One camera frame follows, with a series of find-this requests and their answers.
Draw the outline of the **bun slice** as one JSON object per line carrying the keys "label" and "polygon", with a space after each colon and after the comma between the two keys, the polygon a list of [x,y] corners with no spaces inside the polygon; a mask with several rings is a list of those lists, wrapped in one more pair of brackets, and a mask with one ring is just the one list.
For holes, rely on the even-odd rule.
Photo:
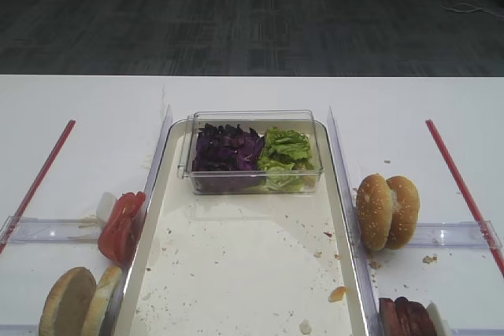
{"label": "bun slice", "polygon": [[75,267],[64,273],[46,297],[39,335],[81,335],[95,290],[95,278],[87,268]]}
{"label": "bun slice", "polygon": [[99,336],[107,308],[121,276],[122,270],[117,266],[110,266],[104,271],[83,322],[81,336]]}

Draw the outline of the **red tomato slices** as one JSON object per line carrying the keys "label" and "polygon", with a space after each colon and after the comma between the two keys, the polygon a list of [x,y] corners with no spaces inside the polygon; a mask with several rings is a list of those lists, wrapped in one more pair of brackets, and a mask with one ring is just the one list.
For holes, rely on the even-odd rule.
{"label": "red tomato slices", "polygon": [[121,267],[129,265],[132,260],[139,239],[135,222],[145,200],[146,195],[142,191],[122,194],[98,238],[99,251]]}

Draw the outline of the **brown meat patty slices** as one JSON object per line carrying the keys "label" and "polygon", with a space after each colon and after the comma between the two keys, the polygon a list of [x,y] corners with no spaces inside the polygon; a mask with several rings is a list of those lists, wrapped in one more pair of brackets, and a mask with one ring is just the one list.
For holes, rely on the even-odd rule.
{"label": "brown meat patty slices", "polygon": [[427,309],[406,297],[379,299],[379,312],[387,336],[436,336],[437,330]]}

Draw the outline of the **clear plastic salad container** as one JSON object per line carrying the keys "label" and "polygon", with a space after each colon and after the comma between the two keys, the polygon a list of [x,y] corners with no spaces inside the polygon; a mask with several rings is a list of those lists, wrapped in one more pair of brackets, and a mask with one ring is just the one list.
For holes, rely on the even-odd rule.
{"label": "clear plastic salad container", "polygon": [[185,123],[177,175],[195,194],[308,194],[322,172],[309,110],[196,112]]}

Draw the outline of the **white rectangular metal tray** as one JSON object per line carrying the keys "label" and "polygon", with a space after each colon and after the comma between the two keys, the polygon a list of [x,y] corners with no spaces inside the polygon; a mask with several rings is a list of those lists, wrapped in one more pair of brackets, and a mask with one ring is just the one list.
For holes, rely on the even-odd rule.
{"label": "white rectangular metal tray", "polygon": [[178,178],[185,123],[169,130],[116,334],[364,335],[324,125],[313,194],[226,196]]}

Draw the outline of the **sesame bun top left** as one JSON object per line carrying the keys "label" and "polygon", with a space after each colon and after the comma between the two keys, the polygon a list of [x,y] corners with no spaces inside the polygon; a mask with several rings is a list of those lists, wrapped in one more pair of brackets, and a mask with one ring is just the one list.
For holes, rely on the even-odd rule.
{"label": "sesame bun top left", "polygon": [[361,241],[371,251],[382,250],[392,220],[391,190],[380,174],[365,177],[357,192],[356,206]]}

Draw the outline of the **sesame bun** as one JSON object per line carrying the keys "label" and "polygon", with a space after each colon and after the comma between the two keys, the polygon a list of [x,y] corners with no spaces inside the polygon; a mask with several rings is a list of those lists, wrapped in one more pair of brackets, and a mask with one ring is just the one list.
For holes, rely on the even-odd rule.
{"label": "sesame bun", "polygon": [[382,250],[392,220],[391,190],[380,174],[365,177],[357,192],[356,206],[361,241],[371,251]]}
{"label": "sesame bun", "polygon": [[421,206],[420,196],[414,183],[405,176],[396,175],[387,179],[391,191],[391,228],[385,245],[388,249],[401,249],[413,237]]}

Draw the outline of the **food scrap on tray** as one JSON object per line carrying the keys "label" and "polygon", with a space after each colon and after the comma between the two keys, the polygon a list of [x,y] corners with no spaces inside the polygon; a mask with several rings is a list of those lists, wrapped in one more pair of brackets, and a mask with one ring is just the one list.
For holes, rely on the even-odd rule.
{"label": "food scrap on tray", "polygon": [[336,287],[328,297],[329,302],[337,302],[342,301],[347,292],[347,288],[345,286]]}

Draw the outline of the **long clear divider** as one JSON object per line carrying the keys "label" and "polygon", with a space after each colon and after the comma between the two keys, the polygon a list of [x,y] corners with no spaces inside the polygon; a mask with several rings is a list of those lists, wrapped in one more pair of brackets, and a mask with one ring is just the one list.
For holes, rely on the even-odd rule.
{"label": "long clear divider", "polygon": [[347,164],[344,159],[340,132],[332,108],[328,110],[328,133],[332,147],[332,159],[337,176],[339,196],[343,208],[346,240],[350,250],[350,261],[359,301],[364,335],[382,335],[380,314],[376,306],[365,247],[361,244],[358,217],[354,209],[354,198],[350,188]]}
{"label": "long clear divider", "polygon": [[167,105],[165,111],[165,117],[162,121],[161,130],[159,138],[157,141],[156,149],[152,158],[149,174],[146,179],[146,184],[144,186],[144,194],[146,195],[146,200],[143,202],[140,208],[139,220],[136,220],[133,225],[133,230],[137,233],[137,239],[135,242],[135,248],[133,249],[133,254],[128,265],[123,268],[122,276],[119,282],[119,286],[115,289],[114,295],[112,296],[108,307],[106,309],[106,314],[102,322],[99,335],[114,335],[115,327],[117,325],[117,320],[120,314],[120,309],[122,302],[124,300],[125,293],[128,288],[128,284],[131,281],[133,265],[135,263],[137,251],[139,248],[139,241],[143,232],[144,223],[146,221],[147,214],[149,212],[150,202],[153,195],[154,187],[157,181],[158,173],[161,167],[162,157],[165,151],[166,141],[169,136],[169,129],[172,126],[172,110],[170,105]]}

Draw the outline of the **left long clear divider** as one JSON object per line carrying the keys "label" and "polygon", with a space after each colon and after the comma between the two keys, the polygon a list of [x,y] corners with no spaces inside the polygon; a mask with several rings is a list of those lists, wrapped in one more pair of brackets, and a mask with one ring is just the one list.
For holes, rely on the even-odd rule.
{"label": "left long clear divider", "polygon": [[153,195],[154,187],[157,181],[158,173],[161,167],[162,157],[165,151],[166,141],[169,136],[169,129],[172,126],[172,110],[170,105],[167,105],[165,111],[165,117],[162,121],[161,130],[159,138],[157,141],[156,149],[152,158],[149,174],[146,179],[146,184],[144,186],[144,194],[146,195],[146,200],[143,202],[140,208],[139,220],[136,220],[133,225],[133,230],[137,233],[137,239],[135,242],[135,248],[133,249],[133,254],[128,265],[123,268],[122,276],[119,282],[119,286],[115,289],[114,295],[112,296],[108,307],[106,309],[106,314],[102,322],[99,335],[114,335],[115,327],[117,325],[117,320],[120,314],[120,309],[122,302],[124,300],[125,293],[128,288],[128,284],[131,281],[133,265],[135,263],[137,251],[139,248],[139,241],[143,232],[144,223],[146,221],[147,214],[149,212],[150,202]]}

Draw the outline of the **red tape strip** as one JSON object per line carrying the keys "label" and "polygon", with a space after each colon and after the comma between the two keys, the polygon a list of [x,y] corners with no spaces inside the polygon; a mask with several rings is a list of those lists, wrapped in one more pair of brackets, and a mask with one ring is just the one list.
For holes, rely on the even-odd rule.
{"label": "red tape strip", "polygon": [[479,225],[480,231],[485,241],[487,242],[489,250],[491,251],[491,255],[493,256],[498,269],[500,270],[501,274],[503,274],[503,255],[501,249],[497,247],[497,238],[491,233],[490,224],[484,219],[481,211],[479,210],[472,194],[470,193],[469,188],[465,184],[465,180],[459,172],[458,167],[455,164],[452,156],[450,155],[450,152],[447,149],[447,146],[444,143],[443,138],[436,128],[434,122],[432,120],[426,120],[425,124],[432,138],[434,139],[435,144],[440,151],[445,163],[447,164],[447,167],[449,168],[450,173],[453,176],[454,181],[456,182],[457,187],[460,190],[461,195],[472,214],[473,219]]}
{"label": "red tape strip", "polygon": [[48,155],[48,157],[44,161],[43,166],[40,168],[37,176],[35,177],[35,179],[33,180],[32,184],[31,184],[31,186],[28,188],[28,191],[24,195],[23,200],[21,201],[20,205],[18,206],[16,212],[14,213],[13,216],[11,216],[6,221],[6,229],[1,234],[1,249],[0,249],[1,252],[3,252],[3,250],[5,249],[7,242],[9,241],[10,235],[13,233],[20,218],[24,215],[24,212],[27,209],[28,205],[30,204],[30,201],[34,197],[41,182],[44,180],[47,172],[50,170],[53,162],[57,158],[57,155],[60,153],[63,145],[65,144],[70,133],[72,132],[72,129],[75,127],[75,124],[76,124],[75,120],[68,121],[63,132],[58,137],[58,140],[56,141],[53,149],[50,151],[50,154]]}

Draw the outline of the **white patty backstop block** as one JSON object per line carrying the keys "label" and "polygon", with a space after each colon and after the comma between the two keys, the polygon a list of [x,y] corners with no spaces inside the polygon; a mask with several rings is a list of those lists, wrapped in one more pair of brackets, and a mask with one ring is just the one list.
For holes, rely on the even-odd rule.
{"label": "white patty backstop block", "polygon": [[435,331],[438,336],[449,336],[452,335],[449,323],[441,316],[440,311],[436,303],[430,301],[426,307],[426,311],[429,314],[430,320],[432,321]]}

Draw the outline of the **upper right clear rail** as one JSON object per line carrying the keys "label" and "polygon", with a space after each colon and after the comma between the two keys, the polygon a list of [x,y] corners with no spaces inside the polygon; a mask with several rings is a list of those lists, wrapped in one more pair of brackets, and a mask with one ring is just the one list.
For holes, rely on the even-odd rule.
{"label": "upper right clear rail", "polygon": [[502,242],[489,221],[419,223],[406,247],[500,251]]}

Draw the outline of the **upper left clear rail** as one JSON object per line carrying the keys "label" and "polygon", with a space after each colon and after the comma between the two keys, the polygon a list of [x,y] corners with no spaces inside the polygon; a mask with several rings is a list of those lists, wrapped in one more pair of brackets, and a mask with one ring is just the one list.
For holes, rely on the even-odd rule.
{"label": "upper left clear rail", "polygon": [[38,219],[9,216],[1,228],[1,245],[96,243],[102,230],[93,219]]}

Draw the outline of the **lower left clear rail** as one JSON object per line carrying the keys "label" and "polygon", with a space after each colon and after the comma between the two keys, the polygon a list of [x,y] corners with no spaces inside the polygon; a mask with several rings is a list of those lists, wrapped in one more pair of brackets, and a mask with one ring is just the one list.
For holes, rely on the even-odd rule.
{"label": "lower left clear rail", "polygon": [[1,324],[0,336],[37,336],[38,326],[30,324]]}

